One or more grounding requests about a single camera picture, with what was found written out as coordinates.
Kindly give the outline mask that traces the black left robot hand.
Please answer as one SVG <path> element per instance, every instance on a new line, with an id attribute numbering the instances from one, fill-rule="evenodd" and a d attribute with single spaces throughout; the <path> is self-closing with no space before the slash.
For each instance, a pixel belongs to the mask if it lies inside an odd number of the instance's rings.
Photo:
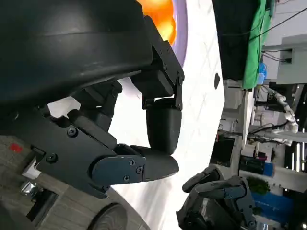
<path id="1" fill-rule="evenodd" d="M 142 94 L 149 147 L 108 131 L 127 77 Z M 39 171 L 92 196 L 178 172 L 183 81 L 135 0 L 0 3 L 0 132 L 30 144 Z"/>

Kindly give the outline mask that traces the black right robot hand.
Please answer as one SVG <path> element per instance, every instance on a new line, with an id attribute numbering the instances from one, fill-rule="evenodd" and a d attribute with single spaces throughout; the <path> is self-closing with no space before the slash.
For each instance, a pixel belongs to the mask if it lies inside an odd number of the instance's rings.
<path id="1" fill-rule="evenodd" d="M 226 180 L 215 165 L 209 165 L 186 181 L 182 190 L 188 197 L 176 212 L 181 229 L 256 229 L 256 206 L 245 178 L 234 175 Z"/>

